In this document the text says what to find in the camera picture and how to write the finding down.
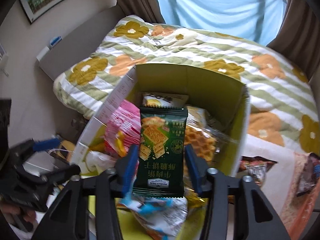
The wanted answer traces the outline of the person's left hand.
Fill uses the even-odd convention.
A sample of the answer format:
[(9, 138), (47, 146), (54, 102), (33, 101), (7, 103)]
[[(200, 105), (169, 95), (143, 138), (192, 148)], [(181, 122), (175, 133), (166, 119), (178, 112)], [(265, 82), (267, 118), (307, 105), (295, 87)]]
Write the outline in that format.
[[(20, 207), (15, 206), (6, 202), (1, 202), (1, 212), (3, 213), (4, 217), (6, 218), (7, 222), (10, 224), (14, 224), (13, 215), (20, 214)], [(36, 220), (36, 213), (34, 210), (26, 210), (23, 219), (26, 222), (33, 223)]]

